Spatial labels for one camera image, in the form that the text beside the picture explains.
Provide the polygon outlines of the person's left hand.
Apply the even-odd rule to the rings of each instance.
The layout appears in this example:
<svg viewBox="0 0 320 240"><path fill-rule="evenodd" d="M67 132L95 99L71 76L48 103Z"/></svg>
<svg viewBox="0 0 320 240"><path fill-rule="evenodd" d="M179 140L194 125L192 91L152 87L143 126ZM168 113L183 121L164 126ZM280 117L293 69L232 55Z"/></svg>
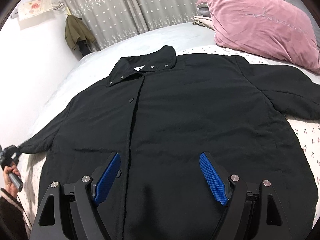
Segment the person's left hand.
<svg viewBox="0 0 320 240"><path fill-rule="evenodd" d="M20 172L15 163L11 163L11 166L6 166L3 170L3 178L5 184L5 190L13 197L17 198L18 189L11 181L9 174L16 174L19 178L21 177Z"/></svg>

